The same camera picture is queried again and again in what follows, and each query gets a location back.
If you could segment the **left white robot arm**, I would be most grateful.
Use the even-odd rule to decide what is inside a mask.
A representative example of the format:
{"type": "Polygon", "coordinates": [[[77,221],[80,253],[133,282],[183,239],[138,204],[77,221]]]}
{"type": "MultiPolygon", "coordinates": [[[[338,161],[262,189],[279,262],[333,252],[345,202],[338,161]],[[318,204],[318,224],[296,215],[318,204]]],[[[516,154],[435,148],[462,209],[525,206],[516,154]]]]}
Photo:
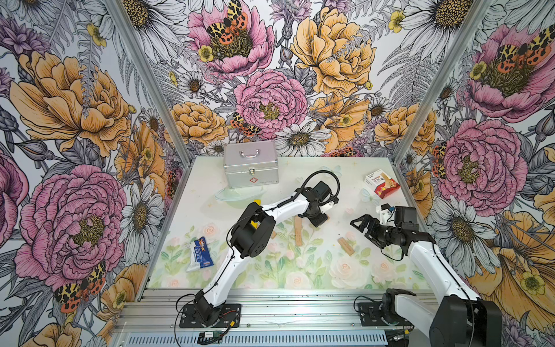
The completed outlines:
{"type": "Polygon", "coordinates": [[[322,202],[313,192],[308,192],[270,205],[250,203],[231,228],[222,266],[211,282],[195,295],[193,305],[198,320],[206,326],[218,320],[231,287],[249,260],[265,250],[277,224],[299,216],[318,227],[328,220],[326,212],[338,202],[338,198],[322,202]]]}

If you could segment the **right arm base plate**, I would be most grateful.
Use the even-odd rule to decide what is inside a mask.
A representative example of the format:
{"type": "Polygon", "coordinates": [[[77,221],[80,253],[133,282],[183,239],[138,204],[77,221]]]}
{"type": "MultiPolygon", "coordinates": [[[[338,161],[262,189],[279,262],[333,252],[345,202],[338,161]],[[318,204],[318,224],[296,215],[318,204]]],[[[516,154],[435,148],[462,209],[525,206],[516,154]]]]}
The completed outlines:
{"type": "Polygon", "coordinates": [[[361,302],[356,304],[361,326],[363,327],[379,327],[379,326],[410,326],[410,323],[402,318],[392,318],[386,316],[382,312],[382,304],[377,302],[361,302]]]}

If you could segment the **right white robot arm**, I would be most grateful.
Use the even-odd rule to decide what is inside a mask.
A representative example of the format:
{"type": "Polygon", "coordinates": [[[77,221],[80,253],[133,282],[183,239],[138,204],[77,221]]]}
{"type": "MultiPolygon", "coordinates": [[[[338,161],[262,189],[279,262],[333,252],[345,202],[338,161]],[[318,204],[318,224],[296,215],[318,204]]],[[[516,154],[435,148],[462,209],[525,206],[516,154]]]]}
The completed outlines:
{"type": "Polygon", "coordinates": [[[371,215],[350,224],[381,250],[390,245],[400,247],[403,256],[420,270],[438,303],[432,310],[409,290],[387,289],[377,312],[384,322],[408,322],[431,346],[501,346],[500,308],[481,299],[463,282],[433,237],[420,231],[413,208],[397,210],[391,226],[371,215]]]}

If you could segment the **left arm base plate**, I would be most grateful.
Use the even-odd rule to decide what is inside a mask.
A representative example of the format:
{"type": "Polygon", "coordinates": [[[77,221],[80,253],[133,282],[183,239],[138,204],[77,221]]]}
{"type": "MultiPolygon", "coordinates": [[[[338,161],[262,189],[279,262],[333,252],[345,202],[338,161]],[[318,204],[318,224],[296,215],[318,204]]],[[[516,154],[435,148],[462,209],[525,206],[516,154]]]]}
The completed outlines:
{"type": "Polygon", "coordinates": [[[180,328],[238,328],[241,319],[241,304],[223,304],[209,313],[208,319],[196,311],[193,304],[187,304],[180,315],[180,328]]]}

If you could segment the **wooden block diagonal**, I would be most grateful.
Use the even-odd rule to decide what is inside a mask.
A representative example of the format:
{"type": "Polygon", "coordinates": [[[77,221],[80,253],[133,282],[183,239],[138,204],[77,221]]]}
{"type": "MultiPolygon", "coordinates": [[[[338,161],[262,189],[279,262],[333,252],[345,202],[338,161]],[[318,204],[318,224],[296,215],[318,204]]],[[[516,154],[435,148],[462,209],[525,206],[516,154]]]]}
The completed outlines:
{"type": "Polygon", "coordinates": [[[302,247],[304,245],[302,231],[295,231],[295,245],[302,247]]]}

